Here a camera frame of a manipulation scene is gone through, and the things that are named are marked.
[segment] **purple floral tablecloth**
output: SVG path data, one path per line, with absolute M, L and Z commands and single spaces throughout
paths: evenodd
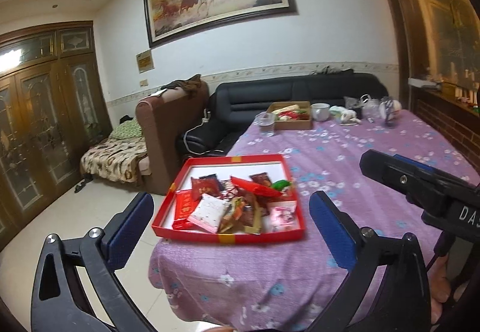
M 272 245 L 206 245 L 161 239 L 150 259 L 149 278 L 163 288 L 175 314 L 185 321 L 231 325 L 239 331 L 277 328 L 303 330 L 326 306 L 346 271 L 339 268 L 308 214 L 310 195 L 324 190 L 359 227 L 379 235 L 417 235 L 426 261 L 438 229 L 425 225 L 421 209 L 394 190 L 362 176 L 361 155 L 370 148 L 401 154 L 474 184 L 477 173 L 429 125 L 408 111 L 399 124 L 340 126 L 314 123 L 313 130 L 278 131 L 261 136 L 251 125 L 229 155 L 282 154 L 301 196 L 305 238 Z M 378 271 L 357 312 L 368 311 L 378 288 Z

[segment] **door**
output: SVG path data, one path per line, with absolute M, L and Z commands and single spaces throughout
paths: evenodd
M 66 111 L 55 65 L 48 62 L 15 75 L 22 133 L 39 178 L 49 187 L 49 204 L 80 180 L 72 154 L 75 129 Z
M 0 237 L 15 235 L 50 204 L 19 122 L 14 77 L 0 79 Z
M 81 156 L 89 147 L 109 136 L 112 130 L 95 67 L 95 55 L 63 58 L 61 69 L 68 114 L 79 129 L 76 144 Z

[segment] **yellow tape strip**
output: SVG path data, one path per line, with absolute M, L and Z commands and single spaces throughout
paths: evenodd
M 219 234 L 218 241 L 222 244 L 234 244 L 235 235 L 234 234 Z

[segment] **sofa armrest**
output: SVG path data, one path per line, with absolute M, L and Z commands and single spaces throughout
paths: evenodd
M 230 128 L 226 123 L 213 117 L 207 123 L 188 131 L 187 136 L 185 133 L 181 133 L 177 139 L 177 150 L 184 155 L 191 154 L 188 149 L 197 154 L 203 154 L 215 149 L 229 132 Z
M 167 90 L 160 97 L 142 99 L 135 110 L 147 145 L 156 192 L 166 194 L 180 169 L 176 137 L 198 124 L 208 101 L 208 86 L 202 82 L 195 97 L 183 89 Z

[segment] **wallpaper border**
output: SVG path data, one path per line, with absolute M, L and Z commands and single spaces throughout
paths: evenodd
M 208 88 L 213 92 L 217 86 L 223 82 L 248 81 L 252 79 L 264 79 L 286 76 L 304 76 L 313 73 L 316 70 L 322 70 L 325 66 L 339 67 L 340 69 L 353 69 L 356 72 L 363 73 L 391 73 L 398 74 L 398 65 L 377 64 L 372 62 L 307 62 L 285 65 L 271 65 L 252 67 L 249 69 L 231 70 L 202 76 L 202 80 L 208 84 Z M 127 96 L 109 101 L 106 103 L 108 108 L 126 102 L 138 101 L 157 92 L 160 87 L 150 88 L 141 92 L 132 93 Z

